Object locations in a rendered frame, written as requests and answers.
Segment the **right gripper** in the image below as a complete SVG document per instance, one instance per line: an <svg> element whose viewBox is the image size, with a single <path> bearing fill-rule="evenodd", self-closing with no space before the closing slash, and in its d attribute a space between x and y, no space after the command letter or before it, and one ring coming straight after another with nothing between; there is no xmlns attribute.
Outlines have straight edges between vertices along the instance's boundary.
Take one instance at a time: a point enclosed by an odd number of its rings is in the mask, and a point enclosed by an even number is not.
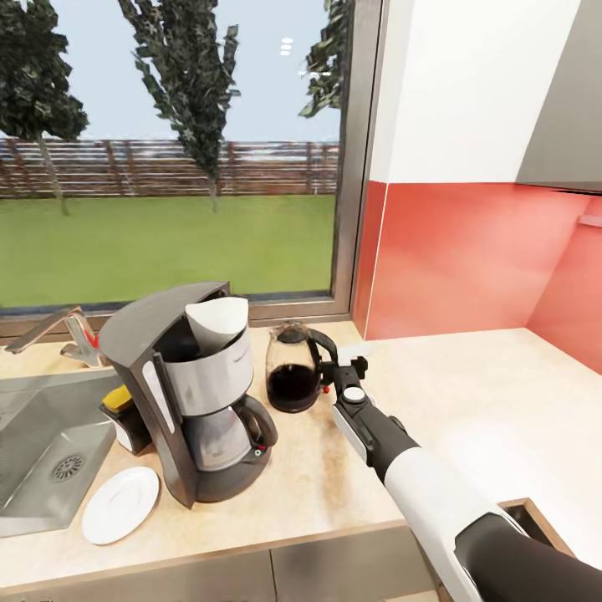
<svg viewBox="0 0 602 602"><path fill-rule="evenodd" d="M323 382L334 382L341 376L351 375L358 381L365 379L366 361L364 358L351 358L350 366L344 365L340 367L337 361L325 361L323 363L322 355L320 355L317 363L317 373L322 374Z"/></svg>

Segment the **saucer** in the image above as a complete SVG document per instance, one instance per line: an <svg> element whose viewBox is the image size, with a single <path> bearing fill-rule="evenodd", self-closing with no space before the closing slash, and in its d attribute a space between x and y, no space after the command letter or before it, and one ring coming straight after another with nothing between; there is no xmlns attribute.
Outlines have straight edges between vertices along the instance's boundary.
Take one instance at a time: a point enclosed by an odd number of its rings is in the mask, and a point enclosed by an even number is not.
<svg viewBox="0 0 602 602"><path fill-rule="evenodd" d="M112 543L135 530L155 505L157 474L149 467L132 467L112 477L89 501L82 520L91 543Z"/></svg>

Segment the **electric kettle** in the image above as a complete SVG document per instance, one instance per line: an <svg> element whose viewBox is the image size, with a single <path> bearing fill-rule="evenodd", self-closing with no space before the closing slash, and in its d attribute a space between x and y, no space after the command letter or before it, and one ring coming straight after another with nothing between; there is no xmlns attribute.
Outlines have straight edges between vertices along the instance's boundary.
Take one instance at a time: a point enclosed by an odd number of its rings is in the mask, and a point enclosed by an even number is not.
<svg viewBox="0 0 602 602"><path fill-rule="evenodd" d="M328 350L331 360L338 361L335 342L317 329L307 328L298 320L285 320L270 327L265 375L269 403L284 413L306 411L330 382L317 373L320 357L317 344Z"/></svg>

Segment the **paper coffee filter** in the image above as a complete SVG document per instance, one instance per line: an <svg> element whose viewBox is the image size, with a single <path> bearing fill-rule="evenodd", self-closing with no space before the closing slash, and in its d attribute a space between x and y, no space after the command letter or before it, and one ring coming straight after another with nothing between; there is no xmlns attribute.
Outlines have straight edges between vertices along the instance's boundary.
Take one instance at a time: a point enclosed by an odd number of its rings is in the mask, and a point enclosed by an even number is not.
<svg viewBox="0 0 602 602"><path fill-rule="evenodd" d="M247 324L247 299L221 297L186 306L192 333L202 358L215 355L231 342Z"/></svg>

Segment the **bottle of coffee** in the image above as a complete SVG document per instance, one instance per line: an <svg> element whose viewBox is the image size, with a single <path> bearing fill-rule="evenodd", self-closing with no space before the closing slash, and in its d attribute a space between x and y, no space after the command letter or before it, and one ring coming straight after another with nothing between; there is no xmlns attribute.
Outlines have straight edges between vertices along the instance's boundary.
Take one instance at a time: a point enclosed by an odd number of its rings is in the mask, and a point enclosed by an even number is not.
<svg viewBox="0 0 602 602"><path fill-rule="evenodd" d="M130 398L125 385L104 397L99 410L115 423L118 443L131 454L138 456L153 442L147 425L142 420L140 411L134 408L134 400Z"/></svg>

